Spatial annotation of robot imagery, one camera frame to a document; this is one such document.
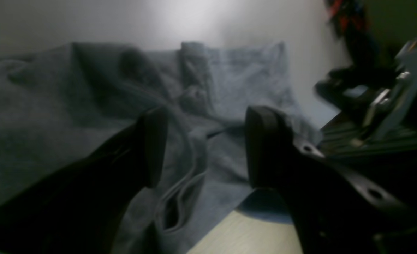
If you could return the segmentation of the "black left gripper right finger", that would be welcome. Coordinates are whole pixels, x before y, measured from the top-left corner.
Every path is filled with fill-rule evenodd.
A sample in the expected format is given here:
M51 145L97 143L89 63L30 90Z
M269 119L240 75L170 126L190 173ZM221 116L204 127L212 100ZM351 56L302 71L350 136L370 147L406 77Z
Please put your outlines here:
M249 182L286 203L304 254L417 254L417 206L327 159L285 114L247 108Z

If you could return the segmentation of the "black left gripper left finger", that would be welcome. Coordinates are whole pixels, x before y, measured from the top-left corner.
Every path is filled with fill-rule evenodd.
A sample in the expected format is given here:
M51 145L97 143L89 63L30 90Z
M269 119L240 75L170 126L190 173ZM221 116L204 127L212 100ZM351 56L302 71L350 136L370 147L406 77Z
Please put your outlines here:
M164 107L92 154L0 205L0 252L108 254L130 201L158 185L168 136Z

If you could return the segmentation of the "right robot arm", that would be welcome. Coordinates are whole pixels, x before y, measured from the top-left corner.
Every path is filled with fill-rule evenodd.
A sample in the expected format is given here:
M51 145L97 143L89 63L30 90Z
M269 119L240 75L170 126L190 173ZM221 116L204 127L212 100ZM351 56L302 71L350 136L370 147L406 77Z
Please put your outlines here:
M417 0L325 0L352 64L334 68L316 93L340 110L323 128L326 154L417 151Z

